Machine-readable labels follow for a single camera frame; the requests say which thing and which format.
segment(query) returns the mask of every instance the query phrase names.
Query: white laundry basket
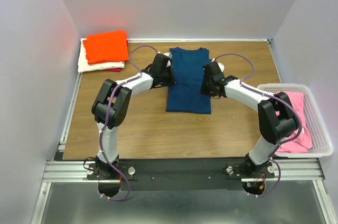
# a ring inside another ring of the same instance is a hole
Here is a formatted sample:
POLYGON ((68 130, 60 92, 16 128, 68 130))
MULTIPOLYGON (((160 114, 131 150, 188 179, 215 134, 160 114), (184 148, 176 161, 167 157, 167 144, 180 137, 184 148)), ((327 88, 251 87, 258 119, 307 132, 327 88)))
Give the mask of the white laundry basket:
POLYGON ((258 89, 267 92, 301 92, 304 94, 304 115, 306 119, 306 127, 308 128, 312 138, 312 148, 307 153, 278 153, 275 154, 280 157, 287 158, 318 158, 322 156, 329 156, 333 153, 333 146, 330 137, 324 125, 322 116, 319 112, 315 99, 310 89, 305 85, 299 84, 262 84, 258 89))

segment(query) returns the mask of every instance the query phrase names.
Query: white backdrop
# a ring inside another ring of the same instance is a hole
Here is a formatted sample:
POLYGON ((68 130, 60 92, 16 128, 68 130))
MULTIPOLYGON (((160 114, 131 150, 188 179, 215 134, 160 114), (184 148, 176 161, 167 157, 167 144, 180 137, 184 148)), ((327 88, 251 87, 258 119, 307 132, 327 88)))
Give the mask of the white backdrop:
POLYGON ((338 0, 296 0, 272 47, 283 82, 311 88, 333 141, 322 158, 325 185, 338 212, 338 0))
POLYGON ((130 38, 266 39, 294 0, 63 0, 80 34, 125 29, 130 38))
POLYGON ((0 0, 0 223, 30 223, 57 150, 79 34, 62 0, 0 0))

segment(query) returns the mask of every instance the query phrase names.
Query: red cloth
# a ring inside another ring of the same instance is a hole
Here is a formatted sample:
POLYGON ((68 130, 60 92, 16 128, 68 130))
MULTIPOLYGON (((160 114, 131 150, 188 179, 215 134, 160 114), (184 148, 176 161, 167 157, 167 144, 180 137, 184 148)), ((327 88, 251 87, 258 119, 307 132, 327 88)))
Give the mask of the red cloth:
POLYGON ((87 36, 83 41, 88 64, 128 61, 127 34, 124 30, 87 36))
POLYGON ((108 72, 121 72, 121 68, 104 69, 103 71, 108 71, 108 72))

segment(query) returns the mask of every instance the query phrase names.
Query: bolt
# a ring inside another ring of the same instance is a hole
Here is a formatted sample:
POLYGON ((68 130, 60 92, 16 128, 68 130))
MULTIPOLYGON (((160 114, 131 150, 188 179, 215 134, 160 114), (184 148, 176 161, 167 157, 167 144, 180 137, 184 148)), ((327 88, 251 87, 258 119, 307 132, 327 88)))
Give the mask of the bolt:
POLYGON ((228 173, 229 175, 232 175, 232 174, 233 174, 233 168, 232 168, 232 166, 227 167, 227 173, 228 173))
POLYGON ((136 172, 136 170, 135 170, 134 167, 130 167, 130 168, 128 169, 128 174, 129 174, 129 175, 134 175, 135 172, 136 172))
POLYGON ((268 172, 271 173, 271 174, 273 174, 275 172, 274 167, 268 166, 268 172))
POLYGON ((87 170, 87 175, 92 175, 94 173, 94 170, 87 170))

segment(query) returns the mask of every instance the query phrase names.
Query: wooden surface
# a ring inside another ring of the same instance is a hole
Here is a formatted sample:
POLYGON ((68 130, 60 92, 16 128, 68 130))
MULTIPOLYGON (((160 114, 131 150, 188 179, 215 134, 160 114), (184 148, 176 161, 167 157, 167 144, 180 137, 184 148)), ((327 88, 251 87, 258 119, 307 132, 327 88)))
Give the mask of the wooden surface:
MULTIPOLYGON (((129 51, 140 44, 129 44, 129 51)), ((209 49, 210 58, 236 52, 249 57, 256 74, 246 80, 252 86, 279 82, 266 42, 152 43, 161 52, 181 47, 209 49)), ((133 61, 145 68, 154 51, 142 48, 133 61)), ((220 58, 224 75, 238 78, 251 73, 248 62, 239 57, 220 58)), ((87 72, 82 75, 79 93, 65 146, 65 160, 95 157, 98 128, 91 106, 104 80, 121 80, 136 74, 130 63, 122 72, 87 72)), ((211 99, 210 115, 169 113, 165 111, 167 88, 144 91, 130 100, 128 114, 119 129, 118 150, 121 158, 235 157, 248 153, 259 137, 257 113, 232 99, 211 99)))

